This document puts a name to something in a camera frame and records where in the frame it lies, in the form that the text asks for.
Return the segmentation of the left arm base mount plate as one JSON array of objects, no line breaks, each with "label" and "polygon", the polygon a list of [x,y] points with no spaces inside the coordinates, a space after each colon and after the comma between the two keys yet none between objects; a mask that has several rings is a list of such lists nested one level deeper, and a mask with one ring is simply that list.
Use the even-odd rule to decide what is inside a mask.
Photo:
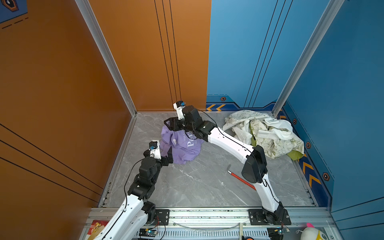
[{"label": "left arm base mount plate", "polygon": [[167,226],[170,219],[170,210],[169,209],[156,209],[156,219],[161,226]]}]

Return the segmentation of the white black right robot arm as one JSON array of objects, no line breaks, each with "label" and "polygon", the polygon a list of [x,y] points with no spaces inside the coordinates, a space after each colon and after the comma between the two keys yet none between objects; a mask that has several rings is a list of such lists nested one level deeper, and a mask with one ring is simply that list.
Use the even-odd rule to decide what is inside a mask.
[{"label": "white black right robot arm", "polygon": [[169,130],[190,132],[196,139],[216,145],[236,157],[242,164],[243,178],[255,187],[262,202],[262,221],[268,225],[287,227],[292,224],[288,211],[275,194],[268,176],[264,149],[242,143],[228,135],[216,121],[205,121],[200,110],[183,101],[173,104],[177,116],[164,121]]}]

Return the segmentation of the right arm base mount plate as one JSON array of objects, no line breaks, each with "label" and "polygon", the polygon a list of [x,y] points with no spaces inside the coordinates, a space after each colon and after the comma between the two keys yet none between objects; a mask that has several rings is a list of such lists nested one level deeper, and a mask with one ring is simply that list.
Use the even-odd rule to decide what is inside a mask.
[{"label": "right arm base mount plate", "polygon": [[277,220],[274,220],[273,217],[268,217],[264,214],[262,209],[249,209],[249,220],[252,226],[261,226],[261,225],[274,225],[274,226],[290,226],[292,224],[289,213],[286,209],[278,217]]}]

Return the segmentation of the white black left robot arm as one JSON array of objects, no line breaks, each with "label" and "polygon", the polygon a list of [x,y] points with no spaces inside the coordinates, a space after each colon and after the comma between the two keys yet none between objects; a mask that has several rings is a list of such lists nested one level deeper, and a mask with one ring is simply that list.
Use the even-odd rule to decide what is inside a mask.
[{"label": "white black left robot arm", "polygon": [[95,239],[155,238],[156,234],[152,233],[153,230],[157,230],[159,226],[166,228],[170,211],[157,211],[156,205],[149,202],[149,198],[155,191],[155,184],[162,167],[173,163],[172,147],[164,152],[160,148],[160,141],[151,141],[149,149],[144,152],[144,158],[137,162],[141,165],[133,183],[129,188],[127,184],[124,185],[125,200]]}]

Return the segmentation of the purple printed shirt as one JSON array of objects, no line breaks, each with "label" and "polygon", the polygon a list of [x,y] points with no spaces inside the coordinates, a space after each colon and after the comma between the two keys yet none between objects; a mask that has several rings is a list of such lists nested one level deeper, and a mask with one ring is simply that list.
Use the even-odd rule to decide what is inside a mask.
[{"label": "purple printed shirt", "polygon": [[171,131],[163,126],[161,132],[160,150],[161,156],[168,156],[172,148],[174,164],[185,165],[193,161],[201,152],[203,140],[196,138],[192,133],[185,131]]}]

